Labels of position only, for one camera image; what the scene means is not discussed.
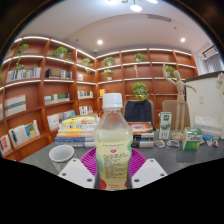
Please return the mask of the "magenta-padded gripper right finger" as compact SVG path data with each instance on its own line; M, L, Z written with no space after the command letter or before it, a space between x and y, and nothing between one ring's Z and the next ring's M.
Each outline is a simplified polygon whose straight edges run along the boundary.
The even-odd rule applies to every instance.
M132 188L141 188L165 177L167 173L154 159L147 159L136 149L132 150L129 161L129 177Z

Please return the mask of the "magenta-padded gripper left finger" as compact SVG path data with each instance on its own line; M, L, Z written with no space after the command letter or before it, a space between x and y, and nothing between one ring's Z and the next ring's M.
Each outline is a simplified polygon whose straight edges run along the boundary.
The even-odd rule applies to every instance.
M96 149L93 148L79 159L71 159L59 173L59 177L84 188L97 189L99 178L95 153Z

